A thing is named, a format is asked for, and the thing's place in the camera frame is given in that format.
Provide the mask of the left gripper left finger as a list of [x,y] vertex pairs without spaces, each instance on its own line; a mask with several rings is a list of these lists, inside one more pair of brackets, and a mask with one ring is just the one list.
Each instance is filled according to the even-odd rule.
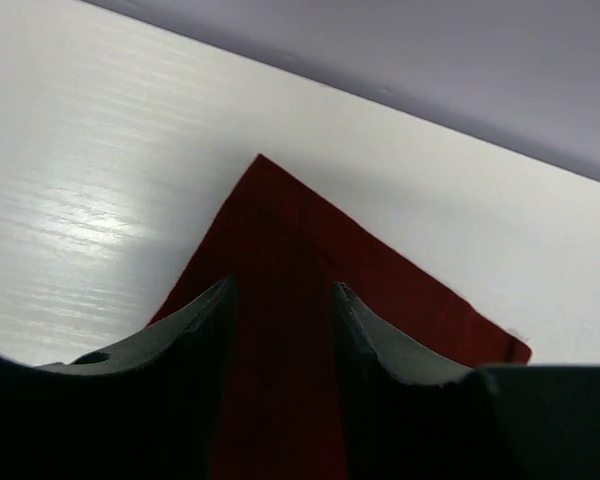
[[206,479],[237,292],[223,279],[72,363],[0,356],[0,479]]

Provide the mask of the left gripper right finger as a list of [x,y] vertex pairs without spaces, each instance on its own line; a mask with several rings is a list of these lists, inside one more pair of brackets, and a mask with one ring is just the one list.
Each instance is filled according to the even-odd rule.
[[353,479],[600,479],[600,366],[469,368],[345,284],[332,322]]

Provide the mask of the dark red t-shirt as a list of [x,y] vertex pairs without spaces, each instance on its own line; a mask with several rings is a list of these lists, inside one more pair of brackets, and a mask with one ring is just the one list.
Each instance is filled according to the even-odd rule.
[[160,314],[227,276],[238,312],[215,479],[346,477],[330,325],[337,282],[466,366],[531,357],[526,344],[266,157],[240,178]]

